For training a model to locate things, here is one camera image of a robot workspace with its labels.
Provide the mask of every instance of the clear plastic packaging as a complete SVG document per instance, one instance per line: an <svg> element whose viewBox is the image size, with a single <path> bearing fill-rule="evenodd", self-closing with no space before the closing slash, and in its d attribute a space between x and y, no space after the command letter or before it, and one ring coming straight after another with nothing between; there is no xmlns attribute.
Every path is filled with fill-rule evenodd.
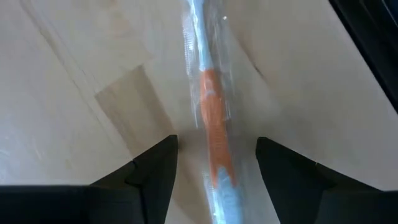
<svg viewBox="0 0 398 224"><path fill-rule="evenodd" d="M204 129L208 170L203 171L214 224L243 223L239 182L231 155L233 76L228 51L228 22L221 0L181 0L185 60L192 111Z"/></svg>

